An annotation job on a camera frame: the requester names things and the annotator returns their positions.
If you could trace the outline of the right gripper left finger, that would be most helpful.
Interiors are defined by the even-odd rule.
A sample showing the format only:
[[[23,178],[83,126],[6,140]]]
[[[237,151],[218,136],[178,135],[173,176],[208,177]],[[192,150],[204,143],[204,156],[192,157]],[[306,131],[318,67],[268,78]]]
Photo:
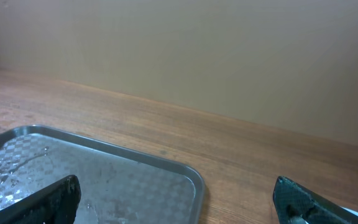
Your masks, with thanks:
[[[68,175],[0,210],[0,224],[73,224],[80,200],[80,182]]]

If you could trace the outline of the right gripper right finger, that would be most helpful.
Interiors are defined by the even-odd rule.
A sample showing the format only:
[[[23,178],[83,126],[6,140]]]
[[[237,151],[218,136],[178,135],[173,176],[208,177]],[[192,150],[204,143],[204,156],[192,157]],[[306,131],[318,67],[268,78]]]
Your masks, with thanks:
[[[358,217],[288,177],[279,176],[273,204],[280,224],[302,218],[309,224],[358,224]]]

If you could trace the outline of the white plate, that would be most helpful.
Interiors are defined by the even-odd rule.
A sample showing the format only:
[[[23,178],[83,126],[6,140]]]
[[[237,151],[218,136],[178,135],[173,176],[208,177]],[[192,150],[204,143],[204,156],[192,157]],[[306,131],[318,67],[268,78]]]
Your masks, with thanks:
[[[345,207],[344,207],[344,209],[358,217],[358,212],[356,212],[354,210],[351,210],[351,209],[348,209],[348,208],[345,208]],[[293,217],[291,219],[291,224],[309,224],[309,223],[306,220],[302,219],[302,218]]]

